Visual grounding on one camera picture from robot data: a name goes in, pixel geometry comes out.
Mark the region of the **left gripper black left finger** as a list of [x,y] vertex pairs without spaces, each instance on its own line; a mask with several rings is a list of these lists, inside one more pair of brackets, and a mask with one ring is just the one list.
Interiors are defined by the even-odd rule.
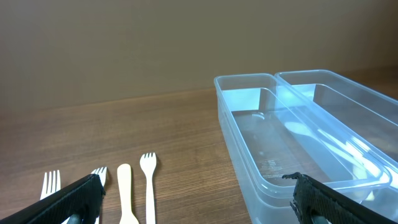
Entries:
[[99,175],[88,174],[48,197],[1,220],[1,224],[94,224],[106,195]]

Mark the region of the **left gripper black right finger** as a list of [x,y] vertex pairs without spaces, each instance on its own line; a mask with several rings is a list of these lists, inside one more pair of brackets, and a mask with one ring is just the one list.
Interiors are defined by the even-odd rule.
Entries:
[[290,206],[300,224],[397,224],[309,175],[295,172],[282,178],[296,180]]

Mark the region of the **left clear plastic container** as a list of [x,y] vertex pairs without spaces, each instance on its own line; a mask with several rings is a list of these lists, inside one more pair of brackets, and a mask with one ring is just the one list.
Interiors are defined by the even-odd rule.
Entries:
[[215,78],[220,126],[253,223],[297,222],[295,181],[285,174],[307,174],[361,205],[389,186],[378,159],[339,142],[337,129],[276,75]]

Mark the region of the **clear plastic container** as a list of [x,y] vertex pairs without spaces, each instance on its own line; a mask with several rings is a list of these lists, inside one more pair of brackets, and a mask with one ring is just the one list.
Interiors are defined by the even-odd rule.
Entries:
[[389,186],[378,159],[339,142],[337,129],[276,75],[215,78],[220,126],[253,223],[297,222],[295,181],[285,174],[307,174],[361,205]]
[[362,205],[396,221],[397,100],[329,70],[279,72],[276,77],[337,129],[339,142],[384,165],[389,186],[373,190]]

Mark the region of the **right clear plastic container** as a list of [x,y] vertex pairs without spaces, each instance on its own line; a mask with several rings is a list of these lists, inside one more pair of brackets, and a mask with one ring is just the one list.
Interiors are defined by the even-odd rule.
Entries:
[[384,165],[389,186],[373,190],[362,205],[396,221],[397,100],[329,70],[279,72],[276,77],[337,129],[339,142]]

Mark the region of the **white plastic fork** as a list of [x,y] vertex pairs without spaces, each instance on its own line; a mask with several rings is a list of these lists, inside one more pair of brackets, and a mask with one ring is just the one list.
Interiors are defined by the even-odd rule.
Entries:
[[140,158],[140,167],[146,177],[146,223],[156,224],[153,175],[157,165],[154,152],[143,154]]
[[40,200],[54,194],[61,189],[60,171],[53,170],[44,174],[44,181]]
[[106,172],[107,172],[107,167],[99,167],[91,172],[92,174],[99,175],[101,185],[103,187],[105,186],[106,183]]

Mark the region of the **yellow plastic fork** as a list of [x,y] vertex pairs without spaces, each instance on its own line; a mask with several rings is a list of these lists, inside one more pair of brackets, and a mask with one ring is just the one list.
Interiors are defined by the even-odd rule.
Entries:
[[119,195],[121,201],[120,224],[139,224],[132,212],[132,169],[129,164],[121,164],[117,169]]

